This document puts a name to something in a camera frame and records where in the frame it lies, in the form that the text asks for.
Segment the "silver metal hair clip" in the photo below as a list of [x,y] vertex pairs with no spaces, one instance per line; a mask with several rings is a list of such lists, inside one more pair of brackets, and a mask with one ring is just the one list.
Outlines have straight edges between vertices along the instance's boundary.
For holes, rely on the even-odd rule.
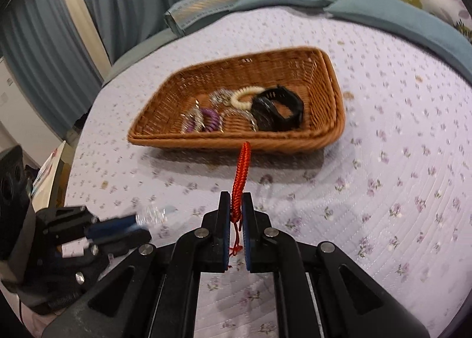
[[196,100],[194,106],[182,114],[181,133],[199,133],[205,128],[204,115]]

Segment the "lilac floral quilted bedspread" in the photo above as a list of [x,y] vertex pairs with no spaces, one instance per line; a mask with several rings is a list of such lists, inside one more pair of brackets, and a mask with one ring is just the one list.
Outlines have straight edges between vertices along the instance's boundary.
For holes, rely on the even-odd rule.
[[163,208],[157,246],[198,227],[232,186],[235,156],[134,146],[131,123],[181,68],[303,45],[329,55],[346,128],[323,151],[254,156],[246,189],[276,228],[308,244],[334,242],[437,337],[471,290],[471,86],[390,34],[267,8],[166,45],[99,93],[65,202],[102,219]]

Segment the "black item in basket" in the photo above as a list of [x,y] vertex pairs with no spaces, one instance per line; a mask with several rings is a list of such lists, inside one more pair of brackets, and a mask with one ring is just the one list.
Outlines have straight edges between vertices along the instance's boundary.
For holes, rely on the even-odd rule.
[[254,97],[250,114],[259,131],[288,132],[301,128],[304,102],[297,93],[277,85]]

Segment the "brown wicker basket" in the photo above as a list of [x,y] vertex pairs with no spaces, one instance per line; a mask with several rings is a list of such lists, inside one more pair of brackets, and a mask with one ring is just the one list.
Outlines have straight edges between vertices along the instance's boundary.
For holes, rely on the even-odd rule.
[[[301,128],[259,131],[250,114],[254,97],[277,85],[304,102]],[[181,133],[182,114],[198,100],[205,128]],[[298,47],[239,55],[192,65],[171,74],[137,115],[133,145],[168,149],[237,150],[248,141],[262,153],[311,153],[343,133],[342,93],[328,55]]]

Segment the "striped teal bolster pillow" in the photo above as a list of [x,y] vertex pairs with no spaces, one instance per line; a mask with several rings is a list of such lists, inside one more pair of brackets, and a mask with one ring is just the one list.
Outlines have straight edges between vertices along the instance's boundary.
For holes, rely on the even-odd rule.
[[165,12],[165,23],[176,36],[184,37],[226,16],[239,1],[181,0]]

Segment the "blue curtain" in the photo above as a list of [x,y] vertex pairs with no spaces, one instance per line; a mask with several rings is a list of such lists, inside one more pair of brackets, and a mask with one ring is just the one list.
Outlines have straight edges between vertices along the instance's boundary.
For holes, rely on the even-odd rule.
[[[181,0],[84,0],[110,62],[165,29]],[[65,0],[12,0],[1,12],[1,54],[26,98],[65,136],[99,94],[104,73],[73,23]]]

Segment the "teal pillow near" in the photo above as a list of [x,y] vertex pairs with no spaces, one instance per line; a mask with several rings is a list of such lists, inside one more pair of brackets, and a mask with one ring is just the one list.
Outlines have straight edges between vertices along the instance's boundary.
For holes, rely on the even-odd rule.
[[400,0],[338,0],[329,15],[390,32],[429,51],[471,82],[471,44],[453,26]]

